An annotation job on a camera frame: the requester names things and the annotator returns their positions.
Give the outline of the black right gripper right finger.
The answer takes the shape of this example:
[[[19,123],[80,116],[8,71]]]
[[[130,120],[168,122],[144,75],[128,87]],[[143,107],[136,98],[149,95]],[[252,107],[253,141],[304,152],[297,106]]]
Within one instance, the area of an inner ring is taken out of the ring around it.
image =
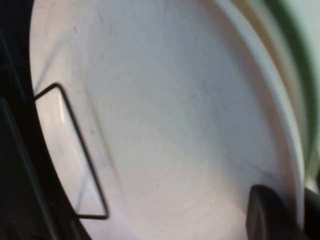
[[[304,233],[311,240],[320,240],[320,196],[308,188],[304,194]]]

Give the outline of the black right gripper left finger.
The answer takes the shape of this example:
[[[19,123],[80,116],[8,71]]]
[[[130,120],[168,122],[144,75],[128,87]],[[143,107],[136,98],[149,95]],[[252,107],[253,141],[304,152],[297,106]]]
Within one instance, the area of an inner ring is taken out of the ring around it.
[[[245,227],[249,240],[305,238],[278,194],[260,184],[250,189]]]

